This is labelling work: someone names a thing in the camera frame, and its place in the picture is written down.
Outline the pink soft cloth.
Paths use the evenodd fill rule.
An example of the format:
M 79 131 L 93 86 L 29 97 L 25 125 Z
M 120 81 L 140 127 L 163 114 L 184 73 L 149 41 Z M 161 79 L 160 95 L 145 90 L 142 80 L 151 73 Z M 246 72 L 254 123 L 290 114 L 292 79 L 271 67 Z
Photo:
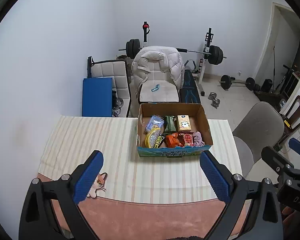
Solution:
M 205 142 L 202 139 L 202 135 L 199 131 L 193 133 L 193 144 L 195 147 L 205 146 Z

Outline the red floral snack bag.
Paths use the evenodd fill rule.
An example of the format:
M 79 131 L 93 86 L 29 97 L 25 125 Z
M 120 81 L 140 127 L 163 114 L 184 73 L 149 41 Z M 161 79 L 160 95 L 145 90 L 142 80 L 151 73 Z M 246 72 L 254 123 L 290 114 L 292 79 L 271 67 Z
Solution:
M 184 147 L 186 147 L 186 146 L 193 147 L 194 146 L 193 136 L 191 134 L 180 133 L 179 135 L 181 136 L 181 143 Z

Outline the orange snack bag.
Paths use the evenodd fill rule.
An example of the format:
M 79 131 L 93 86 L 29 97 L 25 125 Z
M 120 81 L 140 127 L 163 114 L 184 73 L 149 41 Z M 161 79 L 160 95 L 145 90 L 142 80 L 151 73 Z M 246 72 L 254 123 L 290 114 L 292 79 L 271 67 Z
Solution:
M 178 139 L 178 133 L 168 134 L 165 137 L 166 146 L 168 148 L 175 148 L 175 147 L 183 147 L 182 143 Z

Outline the black yellow snack packet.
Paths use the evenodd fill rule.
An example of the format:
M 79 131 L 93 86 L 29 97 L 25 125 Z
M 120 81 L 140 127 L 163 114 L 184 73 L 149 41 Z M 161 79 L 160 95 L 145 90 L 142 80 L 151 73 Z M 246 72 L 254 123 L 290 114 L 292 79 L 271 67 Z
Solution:
M 162 143 L 164 142 L 164 140 L 165 140 L 164 135 L 162 135 L 162 134 L 158 135 L 153 147 L 154 148 L 159 148 L 162 145 Z

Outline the yellow silver scouring pad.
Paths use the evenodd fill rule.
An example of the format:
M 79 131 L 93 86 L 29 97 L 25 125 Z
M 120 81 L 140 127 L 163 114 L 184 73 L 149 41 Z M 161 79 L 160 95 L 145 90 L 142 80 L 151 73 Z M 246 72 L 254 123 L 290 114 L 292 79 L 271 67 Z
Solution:
M 152 128 L 146 135 L 145 146 L 147 148 L 153 148 L 160 133 L 161 133 L 161 128 L 158 127 Z

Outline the grey dining chair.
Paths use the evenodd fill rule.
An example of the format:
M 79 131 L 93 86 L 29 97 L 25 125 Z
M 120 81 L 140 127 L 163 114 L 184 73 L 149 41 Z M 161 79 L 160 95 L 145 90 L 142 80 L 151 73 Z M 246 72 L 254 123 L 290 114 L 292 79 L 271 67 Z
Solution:
M 246 177 L 253 165 L 261 159 L 263 148 L 274 146 L 283 133 L 283 120 L 269 103 L 258 102 L 251 108 L 232 132 L 241 163 L 242 176 Z

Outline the wooden chair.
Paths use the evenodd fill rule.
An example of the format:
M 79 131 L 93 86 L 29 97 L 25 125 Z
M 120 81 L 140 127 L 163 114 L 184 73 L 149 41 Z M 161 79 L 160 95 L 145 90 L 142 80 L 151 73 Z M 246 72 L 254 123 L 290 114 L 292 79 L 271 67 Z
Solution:
M 298 95 L 286 114 L 280 114 L 283 119 L 284 132 L 275 144 L 276 150 L 281 150 L 284 141 L 300 128 L 300 95 Z

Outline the striped cat tablecloth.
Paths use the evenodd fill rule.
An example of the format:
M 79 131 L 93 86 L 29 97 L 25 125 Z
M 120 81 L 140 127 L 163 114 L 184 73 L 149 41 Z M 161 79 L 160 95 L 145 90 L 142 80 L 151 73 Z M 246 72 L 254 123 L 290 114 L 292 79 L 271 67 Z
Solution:
M 136 118 L 63 116 L 39 166 L 43 179 L 72 173 L 94 150 L 103 153 L 104 189 L 79 204 L 101 239 L 204 237 L 224 203 L 198 156 L 145 158 L 136 150 Z

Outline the chrome dumbbell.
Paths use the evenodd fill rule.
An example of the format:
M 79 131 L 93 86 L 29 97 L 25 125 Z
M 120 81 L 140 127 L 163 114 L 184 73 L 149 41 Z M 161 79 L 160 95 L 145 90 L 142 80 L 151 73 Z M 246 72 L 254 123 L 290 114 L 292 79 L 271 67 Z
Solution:
M 211 106 L 217 109 L 220 104 L 220 99 L 217 98 L 217 93 L 211 92 L 208 96 L 208 99 L 211 101 Z

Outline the yellow bear tissue pack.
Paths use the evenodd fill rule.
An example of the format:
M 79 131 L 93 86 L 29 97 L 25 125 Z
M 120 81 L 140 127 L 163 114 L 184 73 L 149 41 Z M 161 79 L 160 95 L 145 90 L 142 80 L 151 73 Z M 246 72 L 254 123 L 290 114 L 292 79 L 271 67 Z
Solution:
M 178 115 L 177 116 L 177 126 L 178 132 L 190 132 L 191 123 L 188 115 Z

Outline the barbell on floor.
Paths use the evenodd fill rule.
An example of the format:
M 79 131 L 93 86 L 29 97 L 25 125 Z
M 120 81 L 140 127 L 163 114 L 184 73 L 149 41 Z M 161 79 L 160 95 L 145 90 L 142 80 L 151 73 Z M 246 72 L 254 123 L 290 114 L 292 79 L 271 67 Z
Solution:
M 234 77 L 223 75 L 219 81 L 224 90 L 228 90 L 233 84 L 245 85 L 250 91 L 254 90 L 256 82 L 252 77 L 247 78 L 245 81 L 237 81 Z

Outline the green snack packet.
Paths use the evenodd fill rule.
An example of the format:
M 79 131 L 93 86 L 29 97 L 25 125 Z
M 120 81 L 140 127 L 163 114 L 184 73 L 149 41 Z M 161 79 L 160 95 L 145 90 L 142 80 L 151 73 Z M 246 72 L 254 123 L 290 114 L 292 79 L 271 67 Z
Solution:
M 166 115 L 165 116 L 165 123 L 164 123 L 164 133 L 175 133 L 177 128 L 175 126 L 176 117 L 173 115 Z

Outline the cardboard box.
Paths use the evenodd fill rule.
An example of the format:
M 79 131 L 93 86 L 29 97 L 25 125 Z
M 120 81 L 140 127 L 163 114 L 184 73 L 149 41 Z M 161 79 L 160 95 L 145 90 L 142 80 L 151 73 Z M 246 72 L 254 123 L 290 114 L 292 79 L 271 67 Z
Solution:
M 140 157 L 198 155 L 213 145 L 209 123 L 198 103 L 143 103 L 137 133 Z

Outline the blue folded mat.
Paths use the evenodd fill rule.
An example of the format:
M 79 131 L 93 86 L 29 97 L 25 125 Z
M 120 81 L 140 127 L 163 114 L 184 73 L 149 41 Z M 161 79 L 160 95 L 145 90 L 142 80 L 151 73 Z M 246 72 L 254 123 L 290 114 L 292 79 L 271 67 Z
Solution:
M 112 116 L 111 77 L 92 77 L 83 80 L 82 116 Z

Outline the weight bench rack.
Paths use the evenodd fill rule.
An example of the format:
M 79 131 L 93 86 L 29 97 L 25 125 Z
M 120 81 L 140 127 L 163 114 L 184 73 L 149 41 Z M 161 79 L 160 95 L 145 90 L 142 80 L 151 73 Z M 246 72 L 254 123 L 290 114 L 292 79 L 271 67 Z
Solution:
M 176 48 L 177 51 L 180 53 L 196 53 L 200 54 L 200 58 L 198 61 L 198 64 L 194 60 L 187 60 L 184 63 L 184 66 L 187 66 L 187 64 L 192 61 L 194 70 L 188 70 L 187 75 L 191 73 L 192 77 L 186 77 L 186 81 L 191 81 L 195 78 L 197 78 L 197 85 L 201 96 L 205 96 L 205 91 L 202 86 L 202 80 L 205 72 L 206 63 L 213 65 L 218 65 L 221 63 L 219 61 L 219 56 L 223 56 L 222 50 L 218 46 L 213 46 L 211 43 L 213 41 L 214 34 L 211 32 L 212 29 L 209 28 L 208 32 L 205 35 L 205 41 L 202 51 L 195 51 L 195 50 L 189 50 L 184 48 Z

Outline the blue white tissue pack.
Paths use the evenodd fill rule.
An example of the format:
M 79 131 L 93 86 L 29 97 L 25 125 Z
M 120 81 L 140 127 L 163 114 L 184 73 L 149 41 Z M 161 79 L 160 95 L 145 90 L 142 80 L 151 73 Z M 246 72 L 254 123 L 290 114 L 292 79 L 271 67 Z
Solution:
M 153 115 L 151 116 L 148 124 L 146 125 L 145 131 L 146 133 L 148 133 L 153 128 L 162 128 L 163 125 L 164 125 L 163 118 L 158 115 Z

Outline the barbell on rack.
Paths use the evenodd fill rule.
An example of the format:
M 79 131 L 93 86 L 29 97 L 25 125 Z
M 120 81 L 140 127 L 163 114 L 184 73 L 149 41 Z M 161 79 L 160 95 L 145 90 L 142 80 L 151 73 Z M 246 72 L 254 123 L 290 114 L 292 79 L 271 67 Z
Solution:
M 208 61 L 209 64 L 212 65 L 219 65 L 222 63 L 226 57 L 223 54 L 223 51 L 218 46 L 210 46 L 208 48 L 208 52 L 205 51 L 195 51 L 195 50 L 188 50 L 184 48 L 174 48 L 174 47 L 166 47 L 166 46 L 147 46 L 141 47 L 139 39 L 131 39 L 126 42 L 126 47 L 119 49 L 119 51 L 125 51 L 126 55 L 131 59 L 134 59 L 136 55 L 140 51 L 146 50 L 155 50 L 159 52 L 163 52 L 165 54 L 168 53 L 196 53 L 200 54 Z

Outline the white seat chair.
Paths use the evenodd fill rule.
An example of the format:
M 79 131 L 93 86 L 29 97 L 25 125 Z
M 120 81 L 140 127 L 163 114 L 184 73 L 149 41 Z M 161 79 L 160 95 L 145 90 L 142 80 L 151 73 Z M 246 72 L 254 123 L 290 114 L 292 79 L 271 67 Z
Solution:
M 158 62 L 149 61 L 150 73 L 148 79 L 141 85 L 138 96 L 135 95 L 135 77 L 132 78 L 132 104 L 130 116 L 137 117 L 140 103 L 148 102 L 180 102 L 179 90 L 171 78 L 170 72 L 162 72 Z M 160 85 L 158 91 L 152 93 L 151 89 Z

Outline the small blue packet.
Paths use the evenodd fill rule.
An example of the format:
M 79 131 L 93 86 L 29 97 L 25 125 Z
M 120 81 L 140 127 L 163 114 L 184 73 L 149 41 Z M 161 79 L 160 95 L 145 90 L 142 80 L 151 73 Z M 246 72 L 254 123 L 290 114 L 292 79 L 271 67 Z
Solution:
M 156 84 L 155 87 L 151 89 L 151 92 L 154 93 L 154 92 L 158 91 L 159 88 L 160 88 L 160 85 Z

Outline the beige padded chair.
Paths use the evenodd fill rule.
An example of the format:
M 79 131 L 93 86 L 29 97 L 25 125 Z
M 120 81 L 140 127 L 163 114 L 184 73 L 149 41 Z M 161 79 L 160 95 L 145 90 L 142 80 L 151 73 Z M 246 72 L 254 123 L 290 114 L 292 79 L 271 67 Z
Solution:
M 129 117 L 131 106 L 131 91 L 128 80 L 127 64 L 122 59 L 94 62 L 93 57 L 87 59 L 87 78 L 111 78 L 113 96 L 113 116 Z

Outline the white puffer jacket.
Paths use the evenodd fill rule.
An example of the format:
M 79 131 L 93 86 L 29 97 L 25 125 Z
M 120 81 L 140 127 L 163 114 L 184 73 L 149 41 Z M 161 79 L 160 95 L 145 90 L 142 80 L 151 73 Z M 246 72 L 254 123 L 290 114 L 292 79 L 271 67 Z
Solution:
M 139 103 L 180 102 L 185 66 L 176 48 L 142 48 L 132 62 L 132 71 Z

